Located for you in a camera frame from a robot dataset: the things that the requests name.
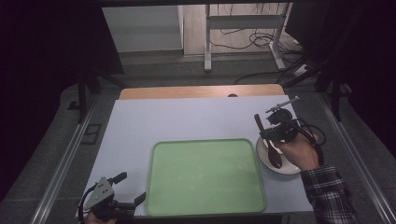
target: shirt cuff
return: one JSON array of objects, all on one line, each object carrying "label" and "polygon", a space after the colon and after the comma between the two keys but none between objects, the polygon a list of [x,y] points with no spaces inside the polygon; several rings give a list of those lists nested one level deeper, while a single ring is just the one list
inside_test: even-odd
[{"label": "shirt cuff", "polygon": [[347,187],[335,167],[323,165],[318,169],[301,172],[306,195],[339,191]]}]

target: tray rim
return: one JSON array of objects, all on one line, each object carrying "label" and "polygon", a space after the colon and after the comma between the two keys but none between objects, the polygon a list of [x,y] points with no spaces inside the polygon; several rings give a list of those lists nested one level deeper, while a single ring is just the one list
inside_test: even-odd
[{"label": "tray rim", "polygon": [[[246,142],[249,145],[249,149],[251,150],[251,155],[253,156],[253,161],[254,161],[254,166],[255,169],[257,171],[258,174],[258,181],[260,184],[260,192],[261,195],[263,197],[263,204],[262,207],[259,211],[253,211],[253,212],[229,212],[229,213],[203,213],[203,214],[183,214],[183,213],[179,213],[179,214],[172,214],[172,215],[155,215],[152,214],[149,211],[149,187],[150,187],[150,176],[151,176],[151,171],[152,171],[152,160],[153,160],[153,156],[154,156],[154,152],[157,148],[158,145],[161,144],[174,144],[174,143],[192,143],[192,142],[218,142],[218,141],[243,141]],[[145,210],[148,213],[148,215],[152,216],[152,217],[179,217],[179,216],[213,216],[213,215],[232,215],[232,214],[255,214],[255,213],[260,213],[262,212],[266,205],[267,205],[267,199],[266,199],[266,194],[265,194],[265,190],[264,190],[264,185],[262,182],[262,172],[259,166],[259,162],[258,162],[259,158],[256,154],[256,150],[255,147],[253,146],[253,144],[251,143],[250,140],[246,139],[246,138],[220,138],[220,139],[191,139],[191,140],[171,140],[171,141],[160,141],[157,142],[151,150],[151,155],[150,155],[150,163],[149,163],[149,168],[148,168],[148,181],[147,181],[147,189],[146,189],[146,193],[147,193],[147,198],[145,200],[144,206],[145,206]]]}]

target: plaid sleeve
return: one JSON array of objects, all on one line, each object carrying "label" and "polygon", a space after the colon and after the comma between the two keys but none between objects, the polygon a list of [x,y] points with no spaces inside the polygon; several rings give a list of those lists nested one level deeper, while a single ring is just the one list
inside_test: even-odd
[{"label": "plaid sleeve", "polygon": [[347,184],[332,166],[301,172],[306,197],[312,204],[317,223],[359,223],[350,201]]}]

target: white tabletop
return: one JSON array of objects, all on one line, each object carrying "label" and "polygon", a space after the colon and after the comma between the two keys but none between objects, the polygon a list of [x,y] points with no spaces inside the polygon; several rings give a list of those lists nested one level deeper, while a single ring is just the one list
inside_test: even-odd
[{"label": "white tabletop", "polygon": [[[269,126],[265,110],[288,101],[286,95],[229,98],[118,100],[88,180],[88,189],[101,176],[127,172],[114,185],[115,199],[132,203],[147,190],[151,150],[162,141],[246,138],[253,146],[259,138],[254,120],[260,114]],[[294,115],[291,105],[286,105]],[[263,213],[312,211],[299,174],[281,175],[260,162],[267,205]],[[145,205],[136,216],[148,216]]]}]

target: person's hand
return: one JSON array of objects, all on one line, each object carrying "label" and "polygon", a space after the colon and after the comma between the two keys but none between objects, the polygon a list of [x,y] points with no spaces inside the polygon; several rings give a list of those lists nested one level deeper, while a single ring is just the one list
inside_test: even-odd
[{"label": "person's hand", "polygon": [[302,134],[298,133],[291,142],[273,142],[273,144],[283,152],[288,161],[300,168],[301,171],[319,168],[318,153]]},{"label": "person's hand", "polygon": [[85,220],[86,224],[116,224],[116,219],[110,219],[109,221],[102,221],[101,219],[97,218],[93,212],[90,212],[87,215],[87,219]]}]

